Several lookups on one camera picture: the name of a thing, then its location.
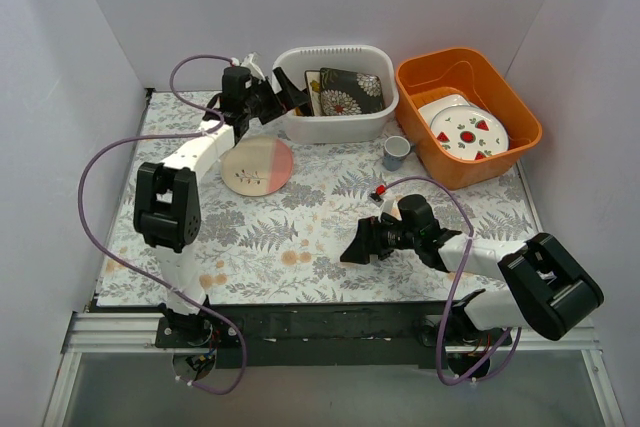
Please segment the square dark rimmed plate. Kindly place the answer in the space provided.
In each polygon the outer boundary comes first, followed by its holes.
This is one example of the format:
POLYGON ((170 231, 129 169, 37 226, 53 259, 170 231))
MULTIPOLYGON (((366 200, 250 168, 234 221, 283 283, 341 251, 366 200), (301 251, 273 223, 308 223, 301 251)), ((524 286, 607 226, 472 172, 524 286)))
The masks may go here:
POLYGON ((307 92, 310 99, 310 106, 314 116, 323 116, 323 109, 321 104, 321 75, 317 70, 307 70, 305 73, 305 82, 307 92))

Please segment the black floral square plate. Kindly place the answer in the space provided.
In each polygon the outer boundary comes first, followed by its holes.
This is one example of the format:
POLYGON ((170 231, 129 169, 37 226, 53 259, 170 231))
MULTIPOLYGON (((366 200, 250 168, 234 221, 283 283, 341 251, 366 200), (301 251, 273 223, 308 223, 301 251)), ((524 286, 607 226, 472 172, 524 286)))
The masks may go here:
POLYGON ((322 68, 319 96, 326 116, 374 114, 385 109, 381 81, 371 74, 322 68))

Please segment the pink round plate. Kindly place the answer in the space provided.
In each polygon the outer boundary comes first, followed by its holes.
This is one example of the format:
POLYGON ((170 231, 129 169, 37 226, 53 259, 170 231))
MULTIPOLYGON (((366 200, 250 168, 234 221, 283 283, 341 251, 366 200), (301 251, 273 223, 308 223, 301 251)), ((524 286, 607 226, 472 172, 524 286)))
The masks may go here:
POLYGON ((291 178, 294 167, 292 150, 276 137, 244 138, 221 160, 224 184, 246 197, 270 195, 291 178))

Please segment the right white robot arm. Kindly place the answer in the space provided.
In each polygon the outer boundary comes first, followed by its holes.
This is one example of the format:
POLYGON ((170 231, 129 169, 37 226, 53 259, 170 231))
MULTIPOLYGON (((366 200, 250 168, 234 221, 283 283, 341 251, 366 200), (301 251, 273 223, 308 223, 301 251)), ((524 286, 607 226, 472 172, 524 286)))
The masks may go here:
POLYGON ((366 265, 411 250, 429 268, 463 268, 505 283, 503 290, 478 289, 452 303, 447 329, 464 344, 508 328, 530 328, 557 341, 604 302, 599 285, 551 234, 525 241, 472 239, 442 227, 420 194, 401 198, 397 209, 396 215, 383 211, 360 219, 340 259, 366 265))

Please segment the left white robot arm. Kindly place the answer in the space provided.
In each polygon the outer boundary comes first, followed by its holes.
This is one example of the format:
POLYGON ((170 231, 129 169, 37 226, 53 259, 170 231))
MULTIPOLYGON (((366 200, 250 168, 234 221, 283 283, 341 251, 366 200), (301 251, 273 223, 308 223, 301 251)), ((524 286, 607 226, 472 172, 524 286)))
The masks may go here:
POLYGON ((201 228, 198 184, 223 154, 235 148, 252 119, 263 125, 308 103, 282 68, 273 70, 274 91, 259 69, 244 62, 224 69, 222 91, 206 105, 197 135, 158 163, 137 171, 133 226, 155 254, 167 284, 160 310, 173 334, 193 347, 212 337, 202 312, 208 304, 195 265, 194 242, 201 228))

